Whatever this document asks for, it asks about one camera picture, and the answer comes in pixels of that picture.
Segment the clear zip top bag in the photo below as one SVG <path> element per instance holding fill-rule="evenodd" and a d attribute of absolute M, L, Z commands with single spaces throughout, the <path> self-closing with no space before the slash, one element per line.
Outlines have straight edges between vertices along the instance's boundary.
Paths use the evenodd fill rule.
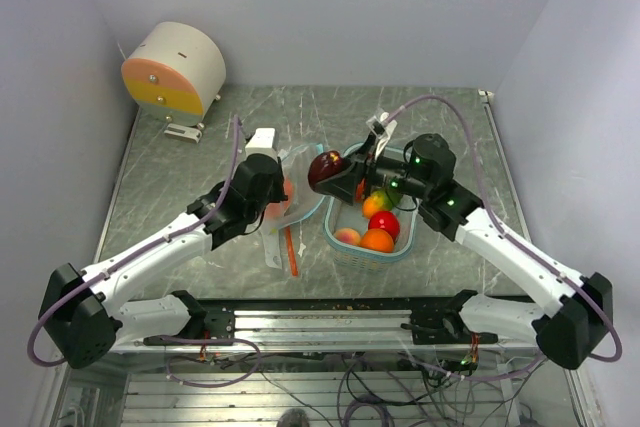
<path fill-rule="evenodd" d="M 265 264 L 271 269 L 283 267 L 280 232 L 309 218 L 324 200 L 308 184 L 310 164 L 322 152 L 321 143 L 306 143 L 280 151 L 287 199 L 268 205 L 258 230 L 264 247 Z"/>

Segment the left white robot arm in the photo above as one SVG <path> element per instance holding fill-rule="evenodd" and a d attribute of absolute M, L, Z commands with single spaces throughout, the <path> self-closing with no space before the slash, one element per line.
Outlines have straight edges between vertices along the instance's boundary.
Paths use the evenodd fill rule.
<path fill-rule="evenodd" d="M 126 303 L 146 283 L 187 261 L 244 236 L 271 203 L 285 200 L 284 174 L 273 148 L 249 148 L 232 177 L 192 202 L 168 226 L 106 260 L 75 269 L 66 263 L 50 275 L 36 331 L 45 330 L 74 369 L 101 359 L 116 344 L 172 335 L 192 344 L 204 320 L 193 301 L 171 294 L 127 313 Z"/>

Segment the light blue plastic basket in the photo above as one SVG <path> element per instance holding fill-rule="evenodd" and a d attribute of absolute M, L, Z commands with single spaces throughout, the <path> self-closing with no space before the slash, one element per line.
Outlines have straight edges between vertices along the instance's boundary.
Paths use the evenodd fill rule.
<path fill-rule="evenodd" d="M 391 194 L 391 212 L 399 220 L 400 232 L 394 250 L 391 253 L 378 252 L 347 244 L 335 237 L 334 233 L 340 228 L 353 228 L 358 233 L 364 234 L 368 219 L 363 216 L 360 204 L 348 205 L 330 198 L 323 227 L 328 245 L 333 249 L 336 265 L 377 271 L 399 262 L 409 255 L 414 244 L 417 208 L 410 197 L 400 198 L 399 190 L 396 187 L 388 185 L 374 187 L 372 190 L 373 193 L 377 191 Z"/>

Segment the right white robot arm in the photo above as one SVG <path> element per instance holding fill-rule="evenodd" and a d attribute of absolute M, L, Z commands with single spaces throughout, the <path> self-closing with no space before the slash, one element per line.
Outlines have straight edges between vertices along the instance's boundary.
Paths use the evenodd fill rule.
<path fill-rule="evenodd" d="M 403 159 L 376 155 L 375 135 L 355 151 L 319 154 L 308 183 L 317 193 L 354 204 L 360 189 L 383 188 L 417 202 L 433 231 L 480 255 L 518 285 L 526 302 L 487 297 L 473 290 L 454 296 L 440 322 L 450 341 L 491 333 L 536 345 L 555 364 L 575 370 L 609 332 L 611 282 L 571 269 L 519 236 L 454 178 L 456 157 L 438 134 L 410 142 Z"/>

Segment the watermelon slice toy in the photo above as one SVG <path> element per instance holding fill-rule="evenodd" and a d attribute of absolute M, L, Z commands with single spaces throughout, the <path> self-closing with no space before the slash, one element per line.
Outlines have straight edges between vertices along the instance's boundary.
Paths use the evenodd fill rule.
<path fill-rule="evenodd" d="M 283 182 L 283 194 L 277 202 L 268 204 L 265 209 L 265 219 L 274 220 L 283 217 L 292 204 L 293 197 L 294 185 L 287 177 L 285 177 Z"/>

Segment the green yellow toy mango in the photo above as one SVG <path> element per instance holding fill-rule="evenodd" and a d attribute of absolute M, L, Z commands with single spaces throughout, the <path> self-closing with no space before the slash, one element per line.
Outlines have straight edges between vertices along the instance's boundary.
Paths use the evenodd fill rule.
<path fill-rule="evenodd" d="M 403 196 L 395 191 L 378 189 L 371 193 L 371 199 L 375 201 L 380 210 L 390 211 L 402 203 Z"/>

